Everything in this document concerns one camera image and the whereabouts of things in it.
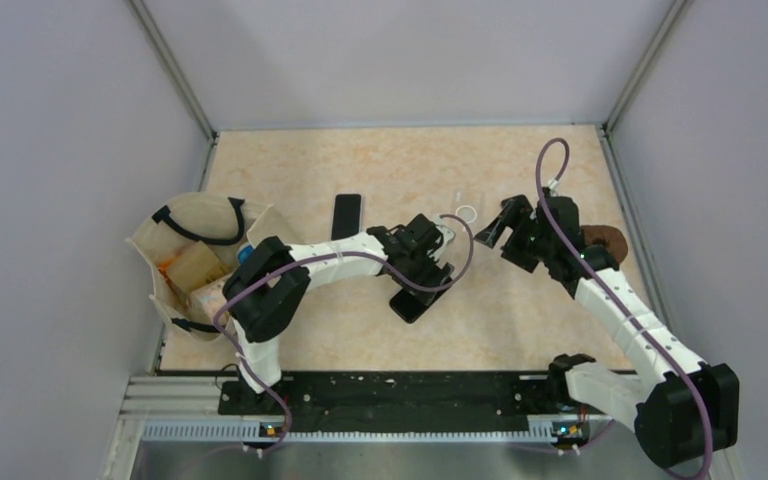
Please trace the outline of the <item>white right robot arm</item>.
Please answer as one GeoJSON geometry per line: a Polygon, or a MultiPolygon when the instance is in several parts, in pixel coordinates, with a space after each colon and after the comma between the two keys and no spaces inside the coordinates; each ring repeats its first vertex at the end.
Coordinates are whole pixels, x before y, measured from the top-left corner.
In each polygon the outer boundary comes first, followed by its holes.
{"type": "Polygon", "coordinates": [[[583,226],[575,202],[547,196],[531,205],[523,195],[503,201],[500,214],[474,239],[533,272],[550,277],[590,312],[631,362],[628,378],[586,354],[559,355],[549,367],[546,397],[560,412],[580,404],[633,431],[647,457],[670,468],[727,449],[738,439],[740,385],[725,363],[710,365],[678,340],[637,295],[610,251],[618,230],[583,226]]]}

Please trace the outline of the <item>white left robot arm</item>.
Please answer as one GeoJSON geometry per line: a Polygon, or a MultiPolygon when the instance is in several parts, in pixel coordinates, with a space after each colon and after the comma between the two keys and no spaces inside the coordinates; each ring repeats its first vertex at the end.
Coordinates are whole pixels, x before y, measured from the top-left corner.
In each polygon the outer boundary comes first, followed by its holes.
{"type": "Polygon", "coordinates": [[[456,281],[442,261],[455,232],[440,217],[416,215],[408,224],[373,226],[318,244],[262,240],[225,281],[222,312],[237,331],[235,349],[245,385],[243,401],[257,413],[279,404],[279,337],[311,290],[360,277],[387,275],[399,285],[389,306],[416,322],[456,281]]]}

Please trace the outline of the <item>clear magsafe phone case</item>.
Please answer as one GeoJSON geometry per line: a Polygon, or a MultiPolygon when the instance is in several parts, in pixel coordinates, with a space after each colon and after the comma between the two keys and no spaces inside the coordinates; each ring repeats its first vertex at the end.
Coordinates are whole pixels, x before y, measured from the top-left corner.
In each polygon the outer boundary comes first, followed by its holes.
{"type": "Polygon", "coordinates": [[[452,213],[461,218],[473,230],[481,227],[484,210],[484,194],[478,190],[455,189],[451,201],[452,213]]]}

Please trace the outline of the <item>black phone case with camera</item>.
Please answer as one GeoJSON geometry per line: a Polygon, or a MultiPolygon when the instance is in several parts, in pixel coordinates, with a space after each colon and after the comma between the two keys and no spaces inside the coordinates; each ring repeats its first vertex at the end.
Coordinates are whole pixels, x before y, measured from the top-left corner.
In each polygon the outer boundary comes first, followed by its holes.
{"type": "Polygon", "coordinates": [[[389,308],[405,323],[413,324],[424,315],[448,290],[420,292],[401,288],[389,300],[389,308]]]}

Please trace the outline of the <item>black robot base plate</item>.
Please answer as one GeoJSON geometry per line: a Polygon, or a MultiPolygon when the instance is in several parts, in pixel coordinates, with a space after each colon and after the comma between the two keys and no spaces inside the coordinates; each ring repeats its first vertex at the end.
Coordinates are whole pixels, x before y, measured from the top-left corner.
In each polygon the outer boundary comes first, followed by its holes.
{"type": "Polygon", "coordinates": [[[290,371],[272,393],[243,380],[221,387],[218,412],[292,415],[293,433],[514,433],[553,421],[552,432],[597,419],[562,404],[543,374],[525,371],[290,371]]]}

